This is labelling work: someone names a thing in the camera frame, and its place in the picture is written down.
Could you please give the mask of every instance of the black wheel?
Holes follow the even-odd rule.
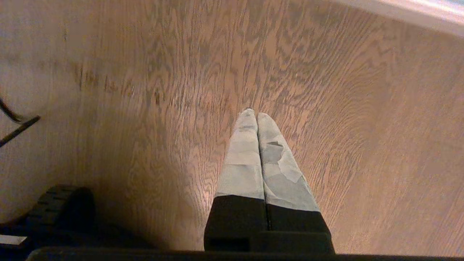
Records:
[[[57,185],[39,198],[26,217],[26,225],[85,232],[92,228],[94,219],[90,189]]]

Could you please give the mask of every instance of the wheel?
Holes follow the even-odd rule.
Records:
[[[27,226],[89,231],[95,219],[95,203],[88,188],[57,185],[45,192],[26,217]]]

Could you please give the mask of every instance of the wooden floor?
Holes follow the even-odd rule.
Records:
[[[6,0],[0,221],[57,183],[202,249],[238,112],[270,114],[338,253],[464,255],[464,39],[324,0]],[[0,136],[15,126],[0,115]]]

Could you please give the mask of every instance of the wood grain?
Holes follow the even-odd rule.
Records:
[[[21,0],[0,95],[0,221],[56,183],[161,248],[202,249],[233,123],[281,127],[338,253],[464,255],[464,41],[324,0]],[[0,134],[14,126],[0,116]]]

